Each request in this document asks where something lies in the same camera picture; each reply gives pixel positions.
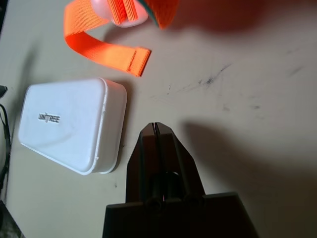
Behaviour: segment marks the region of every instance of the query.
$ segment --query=table surface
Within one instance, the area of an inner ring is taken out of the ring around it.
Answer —
[[[124,202],[140,130],[160,121],[195,158],[206,193],[237,191],[261,237],[316,237],[317,8],[268,1],[183,0],[167,30],[93,30],[153,50],[135,78],[66,45],[69,0],[10,0],[0,39],[1,103],[16,124],[6,205],[25,236],[100,238],[106,206]],[[91,77],[123,84],[128,106],[116,170],[81,176],[16,133],[28,85]]]

